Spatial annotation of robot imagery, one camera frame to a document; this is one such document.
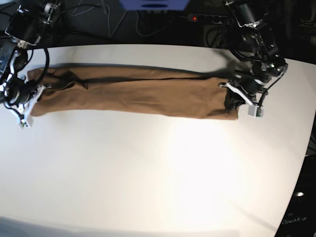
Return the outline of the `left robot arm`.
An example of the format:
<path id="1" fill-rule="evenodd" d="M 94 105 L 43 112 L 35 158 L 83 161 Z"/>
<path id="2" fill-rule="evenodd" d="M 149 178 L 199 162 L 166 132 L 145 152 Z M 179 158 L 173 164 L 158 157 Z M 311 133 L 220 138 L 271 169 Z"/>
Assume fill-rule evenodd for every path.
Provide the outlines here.
<path id="1" fill-rule="evenodd" d="M 241 62 L 249 62 L 248 71 L 234 70 L 232 79 L 219 84 L 228 90 L 227 110 L 248 105 L 248 115 L 260 118 L 264 100 L 286 73 L 288 64 L 281 56 L 272 29 L 266 22 L 267 7 L 262 0 L 225 0 L 231 13 L 222 24 L 224 45 Z"/>

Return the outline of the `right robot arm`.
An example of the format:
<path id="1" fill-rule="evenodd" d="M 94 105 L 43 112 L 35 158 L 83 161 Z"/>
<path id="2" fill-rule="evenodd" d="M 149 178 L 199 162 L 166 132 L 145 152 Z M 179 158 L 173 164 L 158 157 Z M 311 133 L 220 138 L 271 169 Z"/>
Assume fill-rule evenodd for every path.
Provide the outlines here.
<path id="1" fill-rule="evenodd" d="M 4 31 L 8 39 L 0 48 L 0 102 L 16 117 L 19 126 L 25 128 L 33 124 L 31 112 L 42 93 L 51 88 L 51 84 L 42 83 L 50 62 L 47 48 L 44 69 L 38 79 L 18 74 L 29 64 L 32 55 L 28 51 L 33 51 L 43 38 L 54 15 L 59 13 L 61 2 L 20 0 L 18 4 Z"/>

